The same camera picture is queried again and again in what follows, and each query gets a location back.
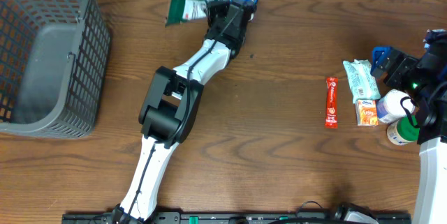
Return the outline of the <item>white blue label jar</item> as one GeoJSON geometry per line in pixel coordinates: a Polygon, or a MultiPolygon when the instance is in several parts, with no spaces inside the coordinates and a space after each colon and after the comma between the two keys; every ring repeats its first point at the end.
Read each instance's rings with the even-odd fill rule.
{"type": "Polygon", "coordinates": [[[402,117],[406,116],[404,109],[408,110],[410,114],[413,113],[415,105],[406,99],[401,105],[401,100],[408,95],[402,91],[393,89],[389,91],[383,98],[376,102],[376,111],[378,120],[381,123],[391,124],[402,117]]]}

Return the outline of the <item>mint green wipes pack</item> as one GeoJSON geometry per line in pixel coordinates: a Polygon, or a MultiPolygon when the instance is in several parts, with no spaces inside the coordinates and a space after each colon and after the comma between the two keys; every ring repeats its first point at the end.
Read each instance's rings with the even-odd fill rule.
{"type": "Polygon", "coordinates": [[[371,75],[371,63],[368,60],[343,61],[349,88],[355,103],[357,100],[378,100],[381,98],[376,80],[371,75]]]}

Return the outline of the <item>orange Kleenex tissue pack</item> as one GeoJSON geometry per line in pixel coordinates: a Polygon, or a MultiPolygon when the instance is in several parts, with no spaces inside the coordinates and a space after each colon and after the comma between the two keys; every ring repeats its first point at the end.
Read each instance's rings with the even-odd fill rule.
{"type": "Polygon", "coordinates": [[[377,126],[379,124],[375,100],[357,100],[355,106],[358,126],[377,126]]]}

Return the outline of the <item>green lid jar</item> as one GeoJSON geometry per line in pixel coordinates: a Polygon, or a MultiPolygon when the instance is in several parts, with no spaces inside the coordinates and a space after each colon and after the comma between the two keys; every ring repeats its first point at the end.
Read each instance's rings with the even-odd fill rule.
{"type": "Polygon", "coordinates": [[[386,135],[395,145],[401,146],[416,142],[419,129],[414,128],[407,117],[401,118],[388,126],[386,135]]]}

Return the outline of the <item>red snack bar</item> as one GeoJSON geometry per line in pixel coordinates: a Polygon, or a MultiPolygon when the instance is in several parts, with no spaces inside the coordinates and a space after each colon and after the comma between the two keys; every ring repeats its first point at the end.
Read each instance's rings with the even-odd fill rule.
{"type": "Polygon", "coordinates": [[[326,100],[326,111],[325,111],[325,127],[326,128],[337,128],[337,77],[327,77],[326,84],[328,87],[328,94],[326,100]]]}

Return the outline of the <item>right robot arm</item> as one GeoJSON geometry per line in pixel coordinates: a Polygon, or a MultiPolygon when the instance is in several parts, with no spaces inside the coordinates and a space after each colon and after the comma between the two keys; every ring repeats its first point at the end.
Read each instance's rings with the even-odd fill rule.
{"type": "Polygon", "coordinates": [[[420,181],[412,223],[446,222],[446,30],[428,30],[415,58],[391,46],[372,50],[371,75],[417,107],[420,181]]]}

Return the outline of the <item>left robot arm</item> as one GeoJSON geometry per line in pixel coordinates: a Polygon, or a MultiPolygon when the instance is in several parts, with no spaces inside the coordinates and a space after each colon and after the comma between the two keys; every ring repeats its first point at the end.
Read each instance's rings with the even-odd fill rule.
{"type": "Polygon", "coordinates": [[[201,48],[180,66],[156,70],[138,116],[138,164],[126,196],[112,210],[112,223],[144,223],[152,216],[169,160],[193,127],[204,86],[238,55],[256,9],[252,0],[208,3],[201,48]]]}

